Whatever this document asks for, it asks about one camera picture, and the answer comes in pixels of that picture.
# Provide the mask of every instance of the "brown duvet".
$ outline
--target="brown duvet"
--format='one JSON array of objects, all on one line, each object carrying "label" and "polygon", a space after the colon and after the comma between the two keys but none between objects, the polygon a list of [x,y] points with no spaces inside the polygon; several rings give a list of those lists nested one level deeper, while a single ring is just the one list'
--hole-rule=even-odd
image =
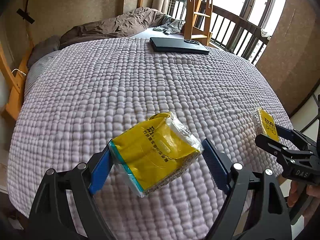
[{"label": "brown duvet", "polygon": [[61,37],[59,49],[84,41],[131,37],[161,25],[164,16],[156,9],[140,7],[117,17],[74,26]]}]

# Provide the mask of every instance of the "black laptop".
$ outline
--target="black laptop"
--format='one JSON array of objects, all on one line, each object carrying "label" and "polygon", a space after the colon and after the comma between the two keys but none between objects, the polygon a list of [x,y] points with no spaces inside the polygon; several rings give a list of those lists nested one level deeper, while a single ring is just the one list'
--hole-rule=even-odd
[{"label": "black laptop", "polygon": [[209,54],[205,46],[193,40],[151,37],[150,44],[155,52]]}]

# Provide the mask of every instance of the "wooden ladder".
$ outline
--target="wooden ladder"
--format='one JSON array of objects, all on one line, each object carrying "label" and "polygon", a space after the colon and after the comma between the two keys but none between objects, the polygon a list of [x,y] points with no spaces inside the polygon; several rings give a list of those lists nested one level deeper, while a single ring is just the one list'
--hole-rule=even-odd
[{"label": "wooden ladder", "polygon": [[[197,39],[201,44],[208,46],[212,33],[210,32],[210,23],[212,15],[212,0],[207,0],[205,13],[199,13],[202,0],[187,0],[187,14],[184,29],[184,39]],[[204,17],[204,30],[195,27],[197,16]]]}]

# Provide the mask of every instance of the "ladder rung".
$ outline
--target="ladder rung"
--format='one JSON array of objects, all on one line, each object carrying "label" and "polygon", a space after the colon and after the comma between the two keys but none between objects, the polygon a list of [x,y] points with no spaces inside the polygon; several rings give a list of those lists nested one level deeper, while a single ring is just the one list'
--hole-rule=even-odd
[{"label": "ladder rung", "polygon": [[204,13],[193,12],[193,14],[195,14],[195,15],[200,15],[200,16],[204,16],[204,17],[209,17],[209,18],[210,18],[209,15],[206,15],[206,14],[204,14]]},{"label": "ladder rung", "polygon": [[203,39],[203,38],[207,38],[208,36],[203,35],[203,34],[199,34],[199,35],[191,35],[191,39]]}]

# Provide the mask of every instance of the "metal screw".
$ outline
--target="metal screw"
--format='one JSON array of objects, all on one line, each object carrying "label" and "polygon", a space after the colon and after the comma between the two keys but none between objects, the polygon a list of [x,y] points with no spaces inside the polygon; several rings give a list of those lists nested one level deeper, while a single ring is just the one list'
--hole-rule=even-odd
[{"label": "metal screw", "polygon": [[233,164],[233,167],[234,167],[236,170],[242,170],[242,165],[241,165],[241,163],[235,163],[235,164]]},{"label": "metal screw", "polygon": [[78,167],[79,170],[83,170],[83,169],[85,169],[87,167],[87,164],[79,163],[77,167]]},{"label": "metal screw", "polygon": [[266,174],[267,175],[272,175],[272,173],[273,173],[272,170],[266,169]]},{"label": "metal screw", "polygon": [[47,175],[52,175],[54,173],[54,169],[48,169],[47,170]]}]

